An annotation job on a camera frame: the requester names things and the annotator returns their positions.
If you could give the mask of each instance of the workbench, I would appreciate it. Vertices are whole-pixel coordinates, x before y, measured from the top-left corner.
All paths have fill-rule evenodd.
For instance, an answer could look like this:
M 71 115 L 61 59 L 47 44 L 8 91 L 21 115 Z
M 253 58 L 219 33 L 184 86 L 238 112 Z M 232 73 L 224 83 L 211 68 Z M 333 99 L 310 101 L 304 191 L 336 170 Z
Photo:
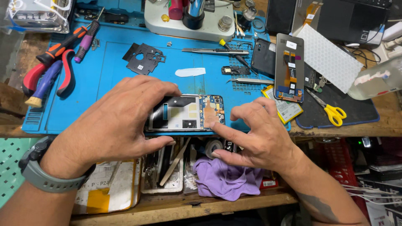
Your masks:
M 268 2 L 265 0 L 254 0 L 256 9 L 266 13 Z M 276 37 L 271 36 L 271 41 L 276 43 Z M 36 55 L 42 54 L 49 43 L 49 34 L 26 34 L 21 49 L 17 56 L 17 63 L 13 70 L 10 84 L 19 88 L 19 84 L 25 74 L 37 64 Z M 366 55 L 374 59 L 373 55 L 364 51 Z M 368 62 L 368 67 L 374 66 L 374 62 Z M 0 107 L 4 108 L 6 102 L 14 101 L 15 111 L 26 111 L 26 106 L 21 101 L 18 93 L 4 92 L 0 88 Z M 309 129 L 304 130 L 297 126 L 295 120 L 291 122 L 291 137 L 351 137 L 351 136 L 402 136 L 402 114 L 397 94 L 389 93 L 373 98 L 373 102 L 380 115 L 380 120 L 375 123 L 349 125 L 340 128 Z M 0 116 L 0 137 L 4 138 L 29 138 L 42 137 L 38 134 L 27 134 L 21 130 L 21 123 L 18 120 L 8 119 L 9 123 L 1 123 Z M 236 202 L 229 202 L 219 198 L 200 197 L 198 194 L 184 196 L 174 195 L 146 195 L 142 194 L 139 204 L 132 209 L 111 214 L 73 216 L 71 225 L 137 225 L 151 224 L 183 218 L 205 216 L 209 214 L 230 213 L 240 210 L 250 210 L 275 205 L 296 203 L 296 195 L 280 181 L 280 187 L 262 190 L 259 196 L 241 197 Z

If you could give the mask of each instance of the white honeycomb mat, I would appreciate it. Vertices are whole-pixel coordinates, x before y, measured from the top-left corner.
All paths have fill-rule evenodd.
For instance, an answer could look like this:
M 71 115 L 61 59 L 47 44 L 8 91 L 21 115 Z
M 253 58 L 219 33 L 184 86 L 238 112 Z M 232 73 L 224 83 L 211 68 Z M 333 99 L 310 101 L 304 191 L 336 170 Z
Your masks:
M 343 93 L 347 93 L 363 64 L 304 25 L 297 37 L 304 39 L 304 61 Z

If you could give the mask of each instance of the fingernail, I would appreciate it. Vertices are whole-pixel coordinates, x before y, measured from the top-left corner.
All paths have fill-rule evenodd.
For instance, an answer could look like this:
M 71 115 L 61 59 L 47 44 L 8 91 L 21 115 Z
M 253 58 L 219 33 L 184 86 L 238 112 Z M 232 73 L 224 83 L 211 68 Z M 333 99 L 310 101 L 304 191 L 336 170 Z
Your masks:
M 221 156 L 218 153 L 213 152 L 211 155 L 215 158 L 221 159 Z

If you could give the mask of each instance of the hand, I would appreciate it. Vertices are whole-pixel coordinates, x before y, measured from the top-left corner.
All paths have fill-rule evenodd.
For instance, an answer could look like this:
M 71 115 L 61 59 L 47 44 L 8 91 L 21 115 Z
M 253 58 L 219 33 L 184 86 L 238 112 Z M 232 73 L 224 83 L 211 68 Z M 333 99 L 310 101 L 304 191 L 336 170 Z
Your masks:
M 61 179 L 77 178 L 96 162 L 139 158 L 173 145 L 169 136 L 146 140 L 143 131 L 155 105 L 180 95 L 171 82 L 145 75 L 124 78 L 57 136 L 41 167 Z
M 212 155 L 230 165 L 265 168 L 278 173 L 291 170 L 303 153 L 290 139 L 278 117 L 274 100 L 260 97 L 232 108 L 230 120 L 243 119 L 248 134 L 215 123 L 211 128 L 227 140 L 244 148 L 239 154 L 215 150 Z

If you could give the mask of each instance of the red bottle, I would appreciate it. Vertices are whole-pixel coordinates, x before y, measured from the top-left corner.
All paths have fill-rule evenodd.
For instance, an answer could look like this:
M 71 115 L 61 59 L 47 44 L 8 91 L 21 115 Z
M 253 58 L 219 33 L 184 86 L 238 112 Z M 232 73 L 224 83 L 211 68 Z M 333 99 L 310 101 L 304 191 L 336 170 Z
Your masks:
M 169 0 L 169 17 L 172 20 L 181 20 L 183 17 L 183 0 Z

